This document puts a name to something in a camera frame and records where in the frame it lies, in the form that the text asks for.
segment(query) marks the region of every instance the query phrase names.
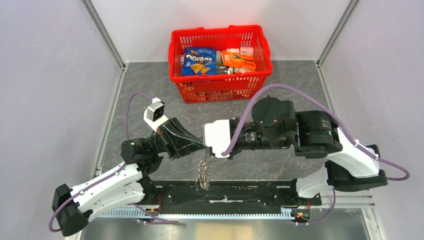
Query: gray tabletop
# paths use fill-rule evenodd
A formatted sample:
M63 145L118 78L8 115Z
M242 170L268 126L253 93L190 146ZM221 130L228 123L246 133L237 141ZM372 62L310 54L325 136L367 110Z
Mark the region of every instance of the gray tabletop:
M282 83L302 90L327 105L324 90L313 61L273 61L273 73L264 85ZM167 62L130 63L123 80L110 133L106 143L102 172L122 162L121 143L125 140L125 114L128 99L134 92L144 92L165 102L165 115L177 117L181 124L200 137L202 125L219 119L239 117L248 100L207 103L184 103L174 83L169 79ZM308 100L282 89L267 92L280 100L294 102L296 111L317 110ZM150 104L147 98L136 96L129 111L130 139L146 138L152 130L143 121L143 113ZM204 151L171 161L165 159L160 168L150 175L153 180L194 180ZM326 159L295 157L293 147L288 150L243 151L233 160L213 159L212 180L292 180L318 170Z

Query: robotic arm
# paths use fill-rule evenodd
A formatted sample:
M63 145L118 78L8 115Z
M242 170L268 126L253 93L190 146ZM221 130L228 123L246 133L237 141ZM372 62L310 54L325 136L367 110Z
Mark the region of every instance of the robotic arm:
M121 145L124 162L88 182L72 188L63 184L55 190L52 209L57 212L56 219L65 237L79 232L96 217L117 207L154 203L158 189L149 175L162 162L159 153L167 153L174 160L208 148L207 153L213 157L232 159L245 150L286 150L294 145L296 156L327 158L329 161L317 172L289 182L286 197L291 200L311 199L333 188L356 192L387 185L385 172L379 169L378 162L352 145L323 111L296 112L292 101L267 96L253 106L253 122L244 123L232 152L223 155L235 133L238 119L205 124L201 140L176 118L164 116L164 108L160 99L153 99L144 112L144 121L154 132L147 138L124 141ZM378 147L366 148L377 159ZM196 194L206 195L207 192L198 191Z

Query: red plastic basket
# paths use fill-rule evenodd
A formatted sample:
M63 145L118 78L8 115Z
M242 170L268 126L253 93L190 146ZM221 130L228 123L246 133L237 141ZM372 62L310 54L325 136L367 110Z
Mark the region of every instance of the red plastic basket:
M181 55L186 47L253 47L256 71L228 75L181 76ZM270 48L259 25L228 28L175 30L169 45L169 78L176 84L186 103L251 99L273 72Z

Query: chip bag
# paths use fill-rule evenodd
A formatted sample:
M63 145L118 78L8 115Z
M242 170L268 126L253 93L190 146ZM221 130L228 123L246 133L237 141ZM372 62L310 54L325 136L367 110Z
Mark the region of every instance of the chip bag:
M234 68L246 68L250 71L256 70L256 64L252 56L243 55L236 52L222 51L222 62L225 66Z
M217 51L211 47L184 48L184 64L181 76L216 75Z

